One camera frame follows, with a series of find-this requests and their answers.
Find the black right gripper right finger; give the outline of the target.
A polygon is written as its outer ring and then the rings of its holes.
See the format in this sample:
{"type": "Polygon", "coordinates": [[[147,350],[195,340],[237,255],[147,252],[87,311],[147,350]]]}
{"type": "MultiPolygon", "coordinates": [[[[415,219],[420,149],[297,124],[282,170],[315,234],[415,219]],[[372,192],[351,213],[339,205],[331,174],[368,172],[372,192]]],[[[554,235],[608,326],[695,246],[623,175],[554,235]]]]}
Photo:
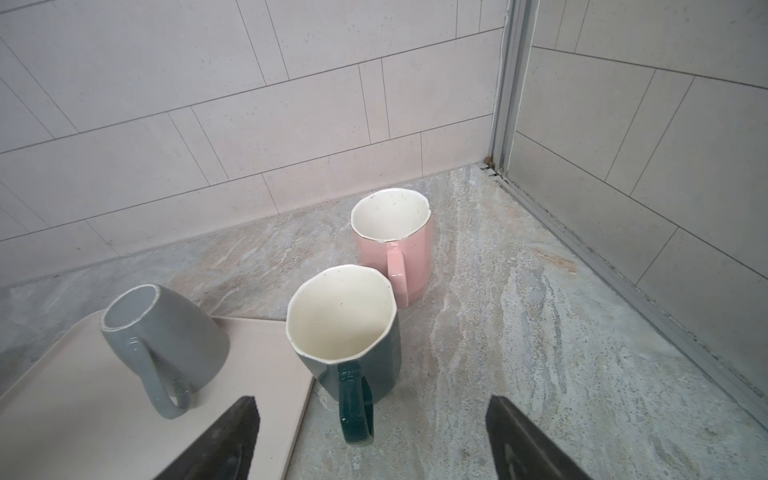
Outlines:
{"type": "Polygon", "coordinates": [[[485,424],[499,479],[590,479],[508,398],[491,397],[485,424]]]}

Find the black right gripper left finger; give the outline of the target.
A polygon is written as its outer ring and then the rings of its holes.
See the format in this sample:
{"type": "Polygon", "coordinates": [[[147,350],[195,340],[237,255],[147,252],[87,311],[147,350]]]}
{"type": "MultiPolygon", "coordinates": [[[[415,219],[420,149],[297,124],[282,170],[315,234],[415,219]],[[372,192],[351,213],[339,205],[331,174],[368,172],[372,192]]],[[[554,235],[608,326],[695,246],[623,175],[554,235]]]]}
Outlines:
{"type": "Polygon", "coordinates": [[[255,398],[240,397],[156,479],[247,479],[259,427],[255,398]]]}

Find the pink faceted mug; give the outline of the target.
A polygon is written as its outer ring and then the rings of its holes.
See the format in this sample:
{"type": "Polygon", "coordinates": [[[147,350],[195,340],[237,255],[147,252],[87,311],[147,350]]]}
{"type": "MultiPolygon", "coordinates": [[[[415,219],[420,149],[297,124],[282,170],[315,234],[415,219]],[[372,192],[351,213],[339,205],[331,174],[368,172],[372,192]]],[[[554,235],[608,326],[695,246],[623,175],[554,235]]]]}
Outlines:
{"type": "Polygon", "coordinates": [[[435,218],[428,199],[405,188],[376,191],[351,211],[360,263],[390,281],[405,309],[425,293],[432,275],[435,218]]]}

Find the dark green faceted mug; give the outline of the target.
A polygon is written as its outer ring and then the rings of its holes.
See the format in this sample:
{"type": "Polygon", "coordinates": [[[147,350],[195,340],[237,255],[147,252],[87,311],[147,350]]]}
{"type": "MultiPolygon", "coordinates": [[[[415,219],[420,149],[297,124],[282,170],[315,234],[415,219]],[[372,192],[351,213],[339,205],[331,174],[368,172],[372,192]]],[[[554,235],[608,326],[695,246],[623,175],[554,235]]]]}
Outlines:
{"type": "Polygon", "coordinates": [[[398,307],[378,270],[346,264],[305,281],[287,307],[286,336],[338,402],[347,444],[374,441],[374,404],[396,385],[402,362],[398,307]]]}

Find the grey mug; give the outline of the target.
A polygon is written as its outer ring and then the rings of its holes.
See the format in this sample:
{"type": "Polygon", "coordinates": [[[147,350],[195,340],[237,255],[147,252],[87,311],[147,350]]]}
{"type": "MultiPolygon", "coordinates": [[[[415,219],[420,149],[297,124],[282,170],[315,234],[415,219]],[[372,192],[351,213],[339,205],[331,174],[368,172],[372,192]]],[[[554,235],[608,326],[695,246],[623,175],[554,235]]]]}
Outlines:
{"type": "Polygon", "coordinates": [[[100,330],[166,419],[189,410],[192,394],[215,378],[230,350],[228,335],[207,313],[158,284],[136,286],[112,301],[100,330]]]}

